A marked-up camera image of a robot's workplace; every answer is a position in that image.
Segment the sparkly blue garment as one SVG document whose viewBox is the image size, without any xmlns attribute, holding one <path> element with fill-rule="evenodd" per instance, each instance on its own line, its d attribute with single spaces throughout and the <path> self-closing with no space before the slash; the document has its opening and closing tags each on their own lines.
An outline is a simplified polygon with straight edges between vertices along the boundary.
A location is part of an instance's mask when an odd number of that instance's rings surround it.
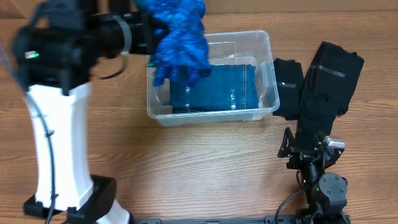
<svg viewBox="0 0 398 224">
<path fill-rule="evenodd" d="M 138 0 L 135 4 L 140 12 L 168 27 L 155 29 L 160 41 L 151 56 L 154 86 L 163 85 L 166 79 L 194 86 L 209 76 L 209 47 L 202 23 L 204 0 Z"/>
</svg>

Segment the blue denim jeans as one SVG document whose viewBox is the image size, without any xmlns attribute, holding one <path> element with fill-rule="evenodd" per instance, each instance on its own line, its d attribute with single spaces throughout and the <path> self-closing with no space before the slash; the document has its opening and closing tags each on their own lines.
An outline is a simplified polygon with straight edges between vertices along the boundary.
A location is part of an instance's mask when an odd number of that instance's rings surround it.
<svg viewBox="0 0 398 224">
<path fill-rule="evenodd" d="M 193 87 L 170 82 L 173 113 L 258 109 L 253 65 L 213 65 Z"/>
</svg>

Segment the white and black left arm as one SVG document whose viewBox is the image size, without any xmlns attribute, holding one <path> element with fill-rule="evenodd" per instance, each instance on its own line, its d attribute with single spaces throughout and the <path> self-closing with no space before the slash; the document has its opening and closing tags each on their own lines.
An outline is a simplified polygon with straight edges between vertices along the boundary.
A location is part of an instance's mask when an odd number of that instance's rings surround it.
<svg viewBox="0 0 398 224">
<path fill-rule="evenodd" d="M 169 32 L 166 23 L 132 12 L 129 1 L 44 1 L 14 38 L 17 70 L 32 120 L 38 162 L 36 193 L 24 213 L 49 222 L 132 223 L 116 200 L 116 181 L 90 173 L 87 111 L 90 70 L 100 57 L 150 55 Z"/>
</svg>

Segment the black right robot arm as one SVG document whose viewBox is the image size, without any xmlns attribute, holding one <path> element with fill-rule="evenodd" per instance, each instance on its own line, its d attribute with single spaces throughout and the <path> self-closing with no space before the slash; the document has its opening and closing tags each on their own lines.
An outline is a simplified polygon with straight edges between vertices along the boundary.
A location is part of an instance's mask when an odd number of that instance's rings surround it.
<svg viewBox="0 0 398 224">
<path fill-rule="evenodd" d="M 300 190 L 287 197 L 277 208 L 274 223 L 350 223 L 343 209 L 348 201 L 346 178 L 326 169 L 340 158 L 345 150 L 341 139 L 318 133 L 313 149 L 301 149 L 295 142 L 290 128 L 286 128 L 278 157 L 287 157 L 288 169 L 296 170 L 296 181 Z M 305 194 L 307 207 L 297 210 L 289 218 L 279 216 L 282 207 L 294 197 Z"/>
</svg>

